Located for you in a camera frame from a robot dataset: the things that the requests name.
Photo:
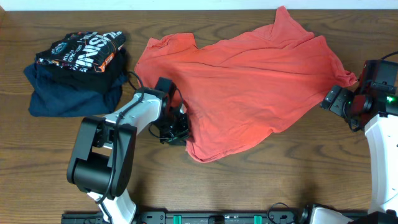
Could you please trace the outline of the red orange t-shirt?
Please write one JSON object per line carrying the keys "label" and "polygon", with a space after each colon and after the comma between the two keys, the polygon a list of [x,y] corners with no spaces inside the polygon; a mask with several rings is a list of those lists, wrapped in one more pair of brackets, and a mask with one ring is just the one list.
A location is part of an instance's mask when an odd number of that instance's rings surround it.
{"label": "red orange t-shirt", "polygon": [[322,35],[305,30],[285,7],[272,24],[198,48],[192,33],[149,39],[135,72],[147,87],[161,77],[179,89],[190,119],[186,150],[213,162],[280,133],[335,85],[357,81]]}

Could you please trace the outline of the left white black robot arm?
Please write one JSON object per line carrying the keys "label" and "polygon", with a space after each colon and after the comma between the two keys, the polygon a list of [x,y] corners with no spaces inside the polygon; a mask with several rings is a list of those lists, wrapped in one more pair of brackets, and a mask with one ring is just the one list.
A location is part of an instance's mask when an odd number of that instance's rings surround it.
{"label": "left white black robot arm", "polygon": [[67,180],[91,197],[99,213],[63,216],[62,223],[133,223],[137,206],[127,190],[137,135],[155,126],[160,143],[185,145],[190,137],[185,105],[175,85],[142,87],[121,109],[103,117],[87,116],[80,125]]}

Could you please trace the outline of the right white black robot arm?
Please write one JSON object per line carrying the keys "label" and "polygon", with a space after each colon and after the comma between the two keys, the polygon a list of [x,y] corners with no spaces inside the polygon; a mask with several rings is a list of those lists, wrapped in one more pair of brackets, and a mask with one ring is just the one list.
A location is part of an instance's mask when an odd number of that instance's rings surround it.
{"label": "right white black robot arm", "polygon": [[371,158],[371,202],[365,215],[345,215],[323,205],[307,207],[300,223],[397,223],[397,63],[367,60],[355,91],[335,85],[321,103],[362,131]]}

